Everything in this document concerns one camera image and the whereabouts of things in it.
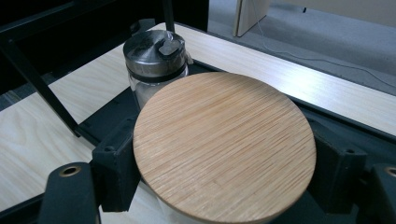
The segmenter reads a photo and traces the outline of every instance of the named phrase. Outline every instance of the metal lid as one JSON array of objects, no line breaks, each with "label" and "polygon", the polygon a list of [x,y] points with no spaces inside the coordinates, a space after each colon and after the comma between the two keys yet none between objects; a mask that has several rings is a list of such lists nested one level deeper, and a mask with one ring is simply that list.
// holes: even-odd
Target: metal lid
[{"label": "metal lid", "polygon": [[129,38],[123,53],[137,79],[168,79],[186,64],[184,39],[168,31],[146,31]]}]

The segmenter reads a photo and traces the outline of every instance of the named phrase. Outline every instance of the wooden surface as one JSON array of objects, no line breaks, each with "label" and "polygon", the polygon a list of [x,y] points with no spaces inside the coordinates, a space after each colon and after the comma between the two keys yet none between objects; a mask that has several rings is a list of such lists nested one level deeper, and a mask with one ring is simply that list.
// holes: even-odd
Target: wooden surface
[{"label": "wooden surface", "polygon": [[229,73],[185,77],[157,92],[137,119],[134,155],[164,202],[220,223],[282,213],[316,161],[300,109],[271,86]]},{"label": "wooden surface", "polygon": [[[396,135],[394,96],[178,25],[176,31],[196,60],[255,77],[310,104]],[[128,86],[122,46],[50,85],[78,122]],[[72,161],[89,161],[92,149],[69,132],[37,93],[1,111],[0,211],[42,193],[52,170]],[[138,192],[131,212],[102,214],[104,223],[148,223],[151,218],[161,223],[156,200],[147,200],[153,196],[146,190]]]}]

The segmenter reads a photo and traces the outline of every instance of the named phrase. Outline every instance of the brass insert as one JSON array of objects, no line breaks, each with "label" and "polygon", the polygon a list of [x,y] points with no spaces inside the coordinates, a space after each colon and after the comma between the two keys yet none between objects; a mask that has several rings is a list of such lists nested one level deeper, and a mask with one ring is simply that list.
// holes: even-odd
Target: brass insert
[{"label": "brass insert", "polygon": [[385,168],[385,171],[389,174],[389,175],[391,175],[391,176],[393,176],[393,177],[396,177],[396,168],[395,167],[387,167],[387,168]]},{"label": "brass insert", "polygon": [[59,176],[61,177],[69,177],[71,175],[77,174],[81,170],[81,167],[79,166],[68,166],[59,173]]}]

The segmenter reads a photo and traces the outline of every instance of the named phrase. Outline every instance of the glass jar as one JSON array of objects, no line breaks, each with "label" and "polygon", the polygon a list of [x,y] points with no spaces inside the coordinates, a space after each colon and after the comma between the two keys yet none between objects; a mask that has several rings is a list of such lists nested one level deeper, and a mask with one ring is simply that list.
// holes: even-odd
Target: glass jar
[{"label": "glass jar", "polygon": [[169,31],[133,35],[123,46],[131,89],[140,109],[162,87],[185,77],[191,61],[184,39]]}]

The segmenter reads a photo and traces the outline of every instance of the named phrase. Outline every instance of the wooden disc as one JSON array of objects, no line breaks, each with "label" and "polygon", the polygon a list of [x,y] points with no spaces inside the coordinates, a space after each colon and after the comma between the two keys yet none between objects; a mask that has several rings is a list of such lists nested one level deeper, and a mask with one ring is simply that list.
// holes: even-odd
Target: wooden disc
[{"label": "wooden disc", "polygon": [[165,203],[219,223],[276,217],[302,195],[316,162],[300,109],[230,73],[184,77],[158,91],[135,125],[134,155]]}]

